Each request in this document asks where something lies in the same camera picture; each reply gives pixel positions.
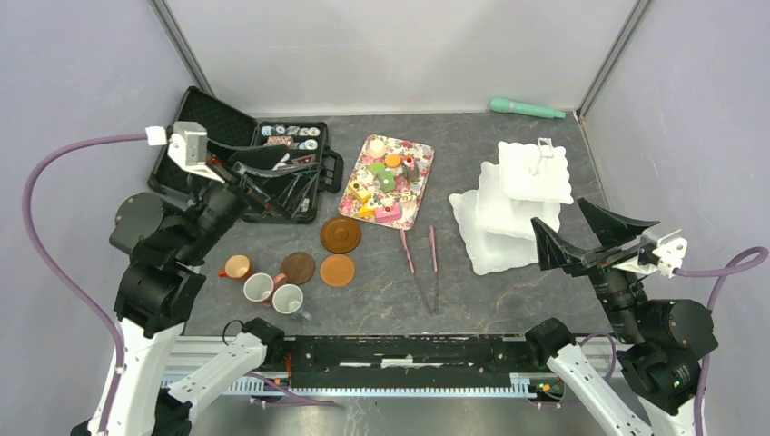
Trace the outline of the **yellow cube cake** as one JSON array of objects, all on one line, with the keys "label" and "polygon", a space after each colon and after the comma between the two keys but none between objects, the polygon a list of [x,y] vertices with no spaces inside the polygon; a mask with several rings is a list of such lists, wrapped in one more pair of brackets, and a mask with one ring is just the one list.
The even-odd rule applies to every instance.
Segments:
[{"label": "yellow cube cake", "polygon": [[348,184],[348,193],[359,203],[365,205],[370,199],[371,193],[365,184],[352,181]]}]

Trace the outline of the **yellow wedge cake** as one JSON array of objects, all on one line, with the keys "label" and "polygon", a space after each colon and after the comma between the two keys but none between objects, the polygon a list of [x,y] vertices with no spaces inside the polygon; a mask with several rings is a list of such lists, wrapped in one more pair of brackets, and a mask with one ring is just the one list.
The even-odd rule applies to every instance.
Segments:
[{"label": "yellow wedge cake", "polygon": [[375,213],[377,211],[377,207],[372,204],[364,204],[362,207],[356,212],[356,217],[362,220],[369,220],[373,219],[375,217]]}]

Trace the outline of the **green cake piece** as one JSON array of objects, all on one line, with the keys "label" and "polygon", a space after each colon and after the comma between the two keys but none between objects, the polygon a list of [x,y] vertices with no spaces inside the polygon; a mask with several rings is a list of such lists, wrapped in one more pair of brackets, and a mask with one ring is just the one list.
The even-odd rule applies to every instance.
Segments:
[{"label": "green cake piece", "polygon": [[386,168],[382,173],[377,175],[377,179],[380,185],[380,189],[383,193],[390,193],[397,187],[393,173]]}]

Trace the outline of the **pink cake with cherry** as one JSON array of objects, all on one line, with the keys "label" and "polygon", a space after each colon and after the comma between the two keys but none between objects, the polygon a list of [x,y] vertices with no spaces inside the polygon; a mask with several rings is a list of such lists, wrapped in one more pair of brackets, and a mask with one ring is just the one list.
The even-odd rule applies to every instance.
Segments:
[{"label": "pink cake with cherry", "polygon": [[399,203],[384,205],[376,208],[374,211],[376,223],[392,223],[398,221],[401,217],[402,209]]}]

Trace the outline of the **white decorated cake slice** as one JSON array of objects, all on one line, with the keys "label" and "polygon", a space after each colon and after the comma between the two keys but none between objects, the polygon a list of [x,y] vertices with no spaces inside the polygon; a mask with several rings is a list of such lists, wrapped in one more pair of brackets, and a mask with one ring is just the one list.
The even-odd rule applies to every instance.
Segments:
[{"label": "white decorated cake slice", "polygon": [[420,169],[412,157],[404,157],[400,166],[404,179],[409,183],[416,183],[420,179]]}]

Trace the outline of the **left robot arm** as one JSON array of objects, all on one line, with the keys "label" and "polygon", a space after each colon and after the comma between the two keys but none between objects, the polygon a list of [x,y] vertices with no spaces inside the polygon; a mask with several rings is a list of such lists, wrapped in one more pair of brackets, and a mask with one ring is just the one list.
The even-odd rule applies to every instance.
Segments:
[{"label": "left robot arm", "polygon": [[233,341],[198,370],[161,385],[173,346],[205,283],[198,272],[206,254],[258,200],[242,171],[209,156],[215,178],[197,202],[181,209],[152,193],[119,208],[110,244],[129,264],[114,311],[123,335],[116,390],[106,390],[75,435],[187,435],[200,414],[233,383],[258,368],[288,367],[284,332],[263,319],[245,323]]}]

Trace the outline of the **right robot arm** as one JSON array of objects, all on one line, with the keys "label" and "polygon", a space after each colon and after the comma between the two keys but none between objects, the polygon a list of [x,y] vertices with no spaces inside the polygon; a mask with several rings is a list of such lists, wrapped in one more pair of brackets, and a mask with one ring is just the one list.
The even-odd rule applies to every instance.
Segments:
[{"label": "right robot arm", "polygon": [[613,352],[611,363],[620,367],[647,418],[640,419],[601,379],[575,336],[556,318],[526,333],[527,364],[555,373],[606,434],[696,434],[703,426],[703,408],[697,404],[702,360],[718,345],[712,312],[693,300],[649,299],[643,285],[653,273],[673,276],[686,254],[686,239],[659,221],[625,217],[584,198],[577,204],[598,247],[576,247],[534,218],[538,265],[589,279],[612,332],[627,346]]}]

